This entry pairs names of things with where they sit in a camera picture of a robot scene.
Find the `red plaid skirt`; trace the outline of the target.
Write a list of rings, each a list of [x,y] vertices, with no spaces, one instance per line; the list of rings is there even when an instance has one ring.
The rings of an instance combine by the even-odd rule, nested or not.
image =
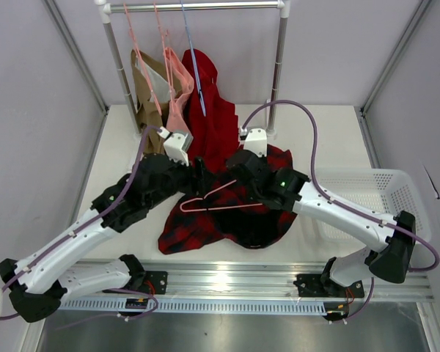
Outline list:
[[[234,180],[225,170],[216,174],[212,189]],[[164,229],[158,237],[158,250],[174,254],[200,249],[203,246],[228,239],[246,249],[264,249],[279,241],[291,228],[296,214],[283,210],[271,210],[266,206],[233,210],[183,213],[179,206],[186,200],[181,197],[170,211]],[[209,206],[231,206],[256,203],[247,197],[246,189],[239,183],[210,195]],[[200,208],[202,202],[194,202],[187,208]]]

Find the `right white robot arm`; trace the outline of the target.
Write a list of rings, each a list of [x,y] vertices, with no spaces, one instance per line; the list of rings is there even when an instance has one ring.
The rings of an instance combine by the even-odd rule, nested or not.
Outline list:
[[[336,296],[362,279],[377,277],[401,284],[406,279],[414,239],[415,218],[376,214],[329,191],[314,180],[288,167],[274,171],[265,157],[239,150],[226,162],[234,178],[246,187],[247,195],[271,210],[308,216],[341,230],[365,247],[345,257],[331,258],[320,276],[321,290]]]

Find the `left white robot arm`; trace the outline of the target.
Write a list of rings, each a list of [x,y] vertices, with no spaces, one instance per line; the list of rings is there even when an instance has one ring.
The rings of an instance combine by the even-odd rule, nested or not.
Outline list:
[[[182,164],[162,154],[148,154],[131,173],[106,188],[79,220],[46,246],[22,260],[0,262],[0,277],[15,314],[34,323],[61,304],[98,291],[139,292],[146,271],[133,254],[115,261],[73,269],[82,257],[146,218],[148,212],[177,193],[199,196],[216,177],[202,158]]]

